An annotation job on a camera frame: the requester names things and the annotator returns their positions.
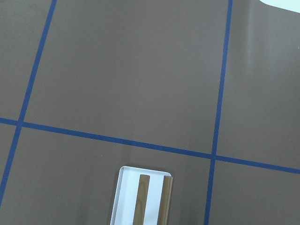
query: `wooden block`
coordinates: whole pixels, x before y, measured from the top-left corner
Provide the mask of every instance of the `wooden block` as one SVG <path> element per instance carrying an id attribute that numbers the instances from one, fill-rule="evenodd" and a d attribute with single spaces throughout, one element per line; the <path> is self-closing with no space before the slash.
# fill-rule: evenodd
<path id="1" fill-rule="evenodd" d="M 133 219 L 133 225 L 143 225 L 146 202 L 148 195 L 150 176 L 140 175 L 139 188 L 137 190 L 137 197 L 135 203 L 135 215 Z"/>
<path id="2" fill-rule="evenodd" d="M 164 183 L 161 192 L 157 225 L 167 224 L 169 205 L 171 199 L 171 191 L 172 191 L 172 183 L 173 183 L 173 177 L 164 176 Z"/>

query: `grid line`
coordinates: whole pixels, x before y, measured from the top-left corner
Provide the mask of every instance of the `grid line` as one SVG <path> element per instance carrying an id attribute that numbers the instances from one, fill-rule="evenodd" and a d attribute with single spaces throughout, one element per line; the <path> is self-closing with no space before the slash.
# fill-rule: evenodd
<path id="1" fill-rule="evenodd" d="M 18 121 L 0 118 L 0 123 L 7 124 L 7 125 L 15 125 L 16 123 L 18 123 Z M 87 132 L 63 129 L 63 128 L 59 128 L 59 127 L 51 127 L 51 126 L 35 124 L 35 123 L 23 122 L 21 126 L 24 128 L 29 128 L 29 129 L 34 129 L 34 130 L 42 130 L 42 131 L 51 132 L 51 133 L 76 136 L 76 137 L 94 139 L 94 140 L 117 143 L 117 144 L 130 145 L 130 146 L 158 150 L 158 151 L 165 151 L 165 152 L 170 152 L 170 153 L 175 153 L 175 154 L 180 154 L 180 155 L 185 155 L 185 156 L 193 156 L 193 157 L 206 158 L 206 159 L 212 159 L 212 157 L 213 157 L 211 154 L 203 153 L 203 152 L 172 148 L 172 147 L 150 144 L 150 143 L 145 143 L 145 142 L 137 142 L 137 141 L 127 140 L 127 139 L 109 137 L 109 136 L 104 136 L 104 135 L 97 135 L 97 134 L 92 134 L 92 133 L 87 133 Z M 270 169 L 270 170 L 275 170 L 275 171 L 282 171 L 282 172 L 286 172 L 286 173 L 300 174 L 300 169 L 286 167 L 286 166 L 272 165 L 272 164 L 267 164 L 267 163 L 260 163 L 260 162 L 250 161 L 250 160 L 225 157 L 225 156 L 219 156 L 219 155 L 215 155 L 214 158 L 216 161 L 248 165 L 248 166 Z"/>
<path id="2" fill-rule="evenodd" d="M 54 10 L 55 10 L 55 6 L 56 6 L 56 0 L 52 0 L 50 8 L 49 8 L 48 16 L 47 16 L 47 19 L 46 19 L 46 22 L 45 22 L 45 25 L 44 25 L 44 29 L 43 29 L 43 32 L 42 32 L 42 37 L 40 39 L 38 49 L 37 49 L 37 53 L 36 53 L 34 63 L 33 63 L 33 66 L 32 66 L 32 70 L 31 70 L 29 81 L 28 81 L 27 89 L 26 89 L 26 92 L 25 92 L 25 96 L 24 96 L 22 108 L 21 108 L 21 111 L 20 111 L 19 119 L 15 123 L 15 125 L 16 125 L 15 133 L 14 133 L 14 137 L 13 137 L 13 140 L 12 140 L 12 144 L 10 146 L 7 162 L 6 162 L 6 165 L 5 165 L 5 169 L 4 169 L 4 172 L 3 172 L 1 185 L 0 185 L 0 208 L 1 208 L 1 205 L 2 205 L 2 200 L 3 200 L 5 188 L 6 188 L 6 185 L 7 185 L 10 169 L 11 169 L 11 166 L 12 166 L 12 163 L 13 163 L 13 160 L 14 160 L 14 156 L 15 156 L 15 150 L 16 150 L 16 147 L 18 145 L 21 129 L 22 129 L 24 118 L 25 118 L 26 111 L 27 111 L 27 108 L 28 108 L 29 100 L 30 100 L 31 93 L 32 93 L 33 84 L 34 84 L 34 81 L 35 81 L 35 78 L 36 78 L 36 75 L 37 75 L 39 62 L 41 60 L 41 56 L 42 56 L 43 49 L 44 49 L 44 46 L 45 46 L 45 42 L 46 42 L 47 34 L 48 34 L 48 31 L 49 31 L 49 27 L 50 27 L 50 24 L 51 24 L 52 16 L 53 16 L 53 13 L 54 13 Z M 6 121 L 6 122 L 9 122 L 9 123 L 12 123 L 12 120 L 7 120 L 7 119 L 2 119 L 1 121 L 2 122 Z"/>
<path id="3" fill-rule="evenodd" d="M 210 206 L 211 206 L 211 197 L 213 191 L 216 155 L 217 155 L 217 148 L 218 148 L 219 127 L 221 121 L 221 111 L 222 111 L 222 101 L 223 101 L 223 92 L 224 92 L 224 83 L 225 83 L 225 74 L 226 74 L 226 65 L 227 65 L 227 53 L 228 53 L 228 44 L 229 44 L 232 7 L 233 7 L 233 0 L 228 0 L 220 86 L 219 86 L 219 94 L 217 99 L 216 121 L 215 121 L 215 129 L 214 129 L 214 136 L 213 136 L 212 149 L 211 149 L 210 173 L 209 173 L 208 185 L 207 185 L 204 225 L 208 225 L 210 221 Z"/>

